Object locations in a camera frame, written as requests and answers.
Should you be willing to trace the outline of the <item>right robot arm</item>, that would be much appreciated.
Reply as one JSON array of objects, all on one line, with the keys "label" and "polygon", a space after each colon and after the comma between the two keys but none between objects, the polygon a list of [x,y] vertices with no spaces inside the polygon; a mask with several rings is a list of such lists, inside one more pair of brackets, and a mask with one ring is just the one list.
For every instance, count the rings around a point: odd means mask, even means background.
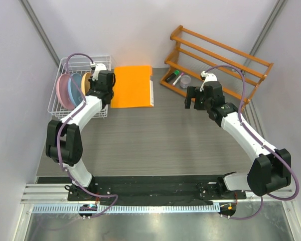
[{"label": "right robot arm", "polygon": [[250,190],[257,196],[285,188],[291,184],[288,170],[291,155],[286,149],[277,149],[264,140],[238,112],[238,108],[225,101],[218,81],[209,81],[201,87],[189,86],[185,108],[194,101],[196,110],[205,110],[209,118],[229,133],[253,161],[248,173],[233,172],[223,176],[216,186],[222,198],[235,190]]}]

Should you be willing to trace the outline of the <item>yellow plate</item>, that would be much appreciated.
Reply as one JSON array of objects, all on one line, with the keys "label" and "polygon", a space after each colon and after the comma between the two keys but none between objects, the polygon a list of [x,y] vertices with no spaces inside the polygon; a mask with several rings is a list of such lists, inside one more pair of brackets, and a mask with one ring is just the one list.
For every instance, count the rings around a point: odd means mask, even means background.
[{"label": "yellow plate", "polygon": [[82,90],[84,95],[86,95],[88,93],[89,89],[90,89],[90,81],[89,81],[90,78],[91,78],[91,73],[90,72],[86,72],[82,76],[81,90]]}]

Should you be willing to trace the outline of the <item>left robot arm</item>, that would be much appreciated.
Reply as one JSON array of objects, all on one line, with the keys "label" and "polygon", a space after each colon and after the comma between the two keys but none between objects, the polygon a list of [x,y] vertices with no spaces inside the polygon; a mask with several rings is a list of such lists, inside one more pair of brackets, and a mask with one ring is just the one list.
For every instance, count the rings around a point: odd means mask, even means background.
[{"label": "left robot arm", "polygon": [[88,122],[110,104],[115,74],[109,70],[96,70],[89,81],[90,89],[83,101],[65,118],[48,123],[46,138],[46,155],[59,163],[70,177],[73,183],[70,191],[79,190],[85,200],[116,196],[98,194],[95,179],[82,160],[81,139],[81,132]]}]

